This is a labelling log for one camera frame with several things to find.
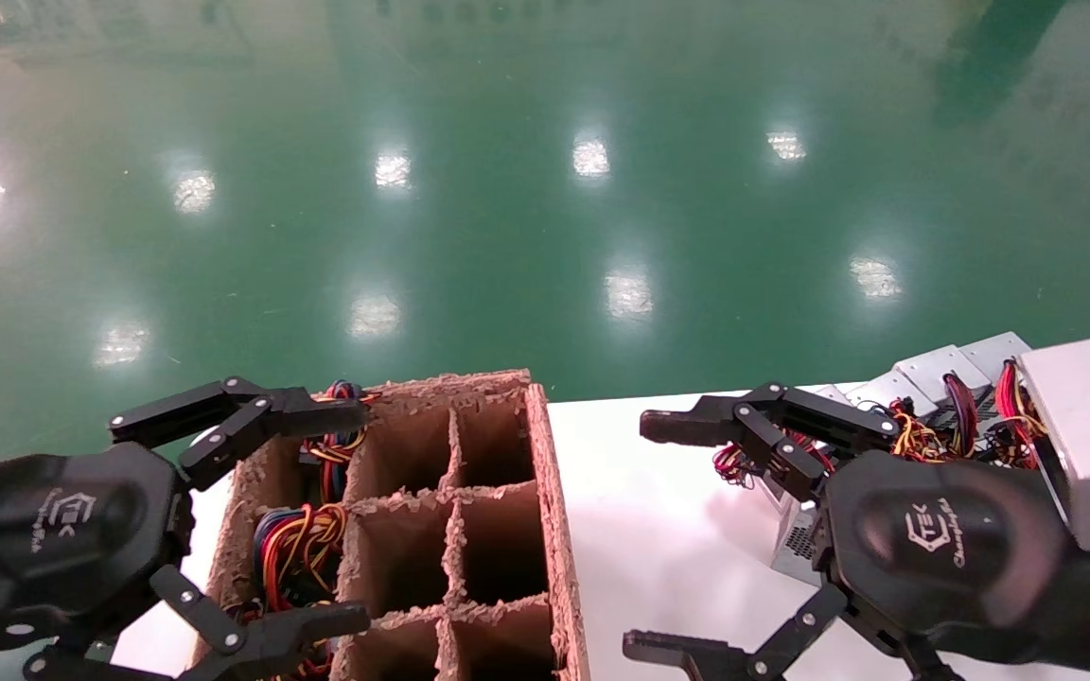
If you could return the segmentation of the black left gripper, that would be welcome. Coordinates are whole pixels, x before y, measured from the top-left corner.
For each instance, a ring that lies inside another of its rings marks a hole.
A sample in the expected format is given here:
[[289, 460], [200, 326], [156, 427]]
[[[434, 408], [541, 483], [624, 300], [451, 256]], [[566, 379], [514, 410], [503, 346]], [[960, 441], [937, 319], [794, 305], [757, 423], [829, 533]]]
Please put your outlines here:
[[[182, 475], [138, 443], [0, 462], [0, 650], [35, 639], [116, 635], [161, 598], [213, 648], [178, 680], [263, 680], [295, 672], [319, 641], [370, 628], [360, 601], [286, 609], [239, 625], [177, 569], [194, 523]], [[26, 662], [25, 678], [169, 676], [48, 645]]]

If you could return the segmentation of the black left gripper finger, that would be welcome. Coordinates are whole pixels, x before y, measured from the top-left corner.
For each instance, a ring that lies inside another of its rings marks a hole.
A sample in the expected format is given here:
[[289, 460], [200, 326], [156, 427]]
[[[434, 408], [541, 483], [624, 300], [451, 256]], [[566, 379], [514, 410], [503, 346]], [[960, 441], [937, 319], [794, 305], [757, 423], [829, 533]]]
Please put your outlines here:
[[206, 431], [179, 457], [189, 487], [206, 491], [275, 437], [359, 431], [368, 408], [355, 397], [316, 400], [304, 387], [268, 389], [241, 376], [125, 410], [110, 421], [114, 443], [147, 448]]

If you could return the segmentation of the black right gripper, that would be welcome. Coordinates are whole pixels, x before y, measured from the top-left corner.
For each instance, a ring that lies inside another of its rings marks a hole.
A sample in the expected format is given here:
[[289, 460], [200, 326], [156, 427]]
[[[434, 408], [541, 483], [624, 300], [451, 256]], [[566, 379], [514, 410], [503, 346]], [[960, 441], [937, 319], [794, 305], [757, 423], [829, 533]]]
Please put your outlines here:
[[[683, 412], [645, 410], [640, 435], [715, 448], [723, 481], [771, 479], [796, 501], [820, 499], [815, 564], [829, 583], [758, 650], [630, 630], [626, 658], [689, 680], [783, 680], [841, 615], [891, 656], [927, 645], [1025, 664], [1046, 647], [1034, 618], [1074, 542], [1034, 471], [865, 453], [891, 448], [895, 419], [776, 382], [699, 396]], [[836, 470], [815, 443], [859, 458]]]

